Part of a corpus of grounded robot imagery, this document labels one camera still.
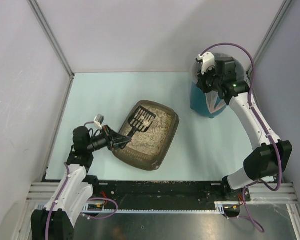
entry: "light blue floor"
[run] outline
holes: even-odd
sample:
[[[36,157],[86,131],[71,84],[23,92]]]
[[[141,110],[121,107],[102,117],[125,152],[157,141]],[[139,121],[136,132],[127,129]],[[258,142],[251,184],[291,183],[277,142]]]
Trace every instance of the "light blue floor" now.
[[[180,117],[172,145],[156,171],[129,166],[107,149],[94,153],[89,171],[100,180],[220,181],[243,166],[252,152],[235,113],[227,109],[214,119],[190,108],[190,75],[185,72],[77,73],[50,159],[46,179],[63,177],[73,130],[104,115],[118,131],[134,105],[150,100],[172,108]]]

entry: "aluminum frame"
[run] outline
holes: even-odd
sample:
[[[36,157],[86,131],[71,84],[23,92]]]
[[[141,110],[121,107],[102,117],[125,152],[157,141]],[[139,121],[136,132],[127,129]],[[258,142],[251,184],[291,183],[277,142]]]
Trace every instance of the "aluminum frame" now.
[[[18,229],[16,230],[16,240],[31,240],[31,215],[35,209],[42,209],[44,204],[52,197],[56,191],[59,183],[50,182],[35,182],[31,185],[27,200],[22,212],[22,218]],[[249,188],[251,201],[247,202],[248,205],[286,205],[289,216],[293,225],[293,229],[297,240],[300,240],[300,204],[296,195],[296,191],[292,183],[284,183],[281,189],[277,192],[270,191],[263,184],[257,184]],[[215,202],[215,210],[213,211],[192,211],[191,214],[223,214],[223,204],[237,205],[237,202]],[[119,211],[118,213],[133,213],[133,214],[146,214],[158,213],[156,211]],[[188,211],[167,211],[165,214],[188,214]]]

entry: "table surface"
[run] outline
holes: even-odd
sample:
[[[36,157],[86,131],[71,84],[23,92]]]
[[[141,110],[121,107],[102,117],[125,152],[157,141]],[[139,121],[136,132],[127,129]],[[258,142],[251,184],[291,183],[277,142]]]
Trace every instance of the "table surface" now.
[[[250,205],[265,229],[258,232],[245,219],[221,214],[115,214],[104,220],[79,217],[74,240],[296,240],[285,204]],[[247,216],[241,209],[241,216]]]
[[[77,73],[49,161],[46,180],[60,180],[73,144],[73,130],[104,115],[105,125],[119,131],[140,100],[173,109],[180,123],[158,170],[144,171],[118,160],[107,149],[95,152],[90,175],[121,181],[220,181],[243,166],[252,152],[235,113],[210,119],[190,108],[191,75],[187,72]]]

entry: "cable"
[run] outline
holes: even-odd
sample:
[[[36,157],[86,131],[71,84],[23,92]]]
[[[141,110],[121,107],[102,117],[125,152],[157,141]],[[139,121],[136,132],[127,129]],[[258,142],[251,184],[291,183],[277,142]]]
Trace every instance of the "cable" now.
[[[86,122],[83,126],[85,127],[85,126],[87,126],[88,124],[94,124],[95,122],[94,121],[88,121],[88,122]]]
[[[238,49],[241,49],[242,51],[244,51],[246,53],[246,55],[249,57],[250,61],[251,61],[251,66],[252,66],[252,79],[251,79],[251,86],[250,86],[250,91],[248,93],[248,104],[249,104],[249,107],[251,109],[251,111],[253,112],[253,114],[255,115],[256,119],[258,120],[258,122],[260,123],[261,127],[263,128],[265,134],[266,134],[266,137],[269,139],[270,143],[273,145],[273,148],[274,148],[274,151],[275,151],[275,154],[276,154],[276,158],[277,158],[277,163],[278,163],[278,168],[279,168],[279,174],[278,174],[278,181],[277,181],[277,186],[275,188],[272,188],[270,187],[265,181],[261,180],[261,182],[268,188],[270,189],[271,191],[273,192],[276,192],[280,189],[281,187],[281,182],[282,182],[282,162],[281,162],[281,156],[280,156],[280,153],[279,153],[279,149],[274,141],[274,139],[272,138],[270,132],[269,132],[269,129],[266,127],[264,121],[262,120],[262,118],[260,117],[260,115],[258,114],[258,112],[255,110],[254,106],[253,106],[253,103],[252,103],[252,93],[253,93],[253,88],[254,88],[254,84],[255,84],[255,77],[256,77],[256,73],[255,73],[255,70],[256,70],[256,66],[255,66],[255,62],[254,62],[254,59],[253,57],[251,56],[251,54],[245,49],[243,48],[242,46],[238,45],[238,44],[235,44],[235,43],[231,43],[231,42],[223,42],[223,43],[217,43],[215,45],[212,45],[210,47],[208,47],[205,51],[203,51],[200,55],[202,56],[204,53],[206,53],[207,51],[209,51],[210,49],[212,48],[215,48],[215,47],[218,47],[218,46],[233,46],[233,47],[236,47]],[[251,214],[250,214],[250,211],[247,207],[247,203],[246,203],[246,198],[245,198],[245,191],[248,187],[251,187],[255,184],[257,184],[259,181],[255,181],[247,186],[245,186],[243,188],[243,204],[245,206],[245,209],[246,209],[246,212],[248,214],[249,217],[241,217],[242,219],[249,219],[252,224],[255,226],[255,228],[261,232],[261,233],[264,233],[265,232],[265,229],[260,225],[260,223],[258,223],[257,221],[255,221]]]
[[[46,224],[45,224],[45,240],[49,240],[50,220],[51,220],[51,216],[52,216],[52,212],[53,212],[53,210],[54,210],[54,207],[55,207],[55,205],[57,205],[56,201],[58,201],[58,199],[59,199],[59,197],[60,197],[62,191],[65,189],[65,187],[66,187],[66,185],[67,185],[67,183],[68,183],[68,181],[69,181],[70,169],[69,169],[69,167],[68,167],[68,165],[67,165],[66,162],[64,163],[64,165],[65,165],[65,168],[66,168],[66,175],[67,175],[67,176],[66,176],[66,178],[65,178],[65,181],[64,181],[62,187],[60,188],[60,191],[57,193],[57,195],[56,195],[56,197],[55,197],[55,199],[54,199],[54,202],[52,203],[52,205],[51,205],[51,207],[50,207],[50,211],[49,211],[49,213],[48,213],[48,217],[47,217],[47,219],[46,219]]]
[[[105,193],[104,191],[102,191],[101,194],[102,194],[102,196],[103,196],[105,199],[107,199],[107,195],[106,195],[106,193]],[[105,206],[107,206],[107,204],[108,204],[108,201],[105,201],[105,203],[104,203],[103,206],[105,207]]]
[[[240,206],[242,206],[244,204],[244,199],[242,198],[242,196],[240,194],[238,195],[238,197],[239,197],[239,204],[240,204]]]
[[[112,200],[110,198],[105,198],[105,197],[93,197],[93,198],[90,198],[88,201],[98,201],[98,200],[102,200],[102,201],[109,201],[109,202],[112,202],[114,205],[115,205],[115,210],[107,215],[107,216],[102,216],[102,217],[95,217],[95,216],[89,216],[89,215],[86,215],[86,214],[82,214],[83,217],[87,217],[88,219],[107,219],[107,218],[110,218],[112,217],[114,214],[116,214],[116,212],[118,211],[119,209],[119,206],[117,204],[117,202],[115,200]]]

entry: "metal track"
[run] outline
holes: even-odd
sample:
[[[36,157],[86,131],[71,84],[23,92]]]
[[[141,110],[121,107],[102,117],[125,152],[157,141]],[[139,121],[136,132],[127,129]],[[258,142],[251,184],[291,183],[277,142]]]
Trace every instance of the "metal track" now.
[[[53,50],[55,51],[57,57],[59,58],[61,64],[63,65],[65,71],[68,73],[69,77],[71,77],[74,73],[71,70],[71,67],[55,37],[53,34],[45,16],[42,10],[40,9],[39,4],[36,0],[27,0],[34,15],[36,16],[36,19],[38,20],[39,24],[42,27],[42,30],[44,31],[46,37],[48,38],[49,42],[51,43],[51,46]]]
[[[26,201],[28,203],[47,203],[57,189],[59,183],[38,182],[31,185]],[[282,184],[279,191],[273,192],[263,184],[249,187],[251,201],[248,205],[258,204],[297,204],[298,198],[292,183]],[[215,204],[238,204],[238,202],[216,201]]]
[[[263,55],[265,54],[268,46],[271,43],[271,40],[274,38],[275,33],[278,31],[279,26],[283,22],[284,18],[286,17],[288,11],[290,10],[292,3],[294,0],[284,0],[278,13],[274,17],[274,20],[266,33],[264,39],[262,40],[262,43],[260,44],[260,47],[256,51],[256,54],[253,58],[255,65],[257,65],[260,60],[262,59]],[[252,73],[252,66],[248,68],[249,74]]]
[[[18,229],[17,240],[30,240],[31,238],[31,215],[35,209],[42,209],[45,203],[52,197],[56,191],[58,183],[39,182],[31,185],[25,207],[23,210],[23,219]],[[291,222],[295,231],[296,238],[300,240],[300,205],[293,184],[282,184],[277,192],[272,192],[263,184],[257,184],[249,188],[251,202],[248,205],[273,205],[283,204],[288,208]],[[210,211],[133,211],[119,210],[121,214],[223,214],[223,204],[238,204],[237,202],[215,202],[215,210]],[[84,213],[88,211],[88,204],[84,206]],[[111,212],[110,209],[104,210],[105,213]]]

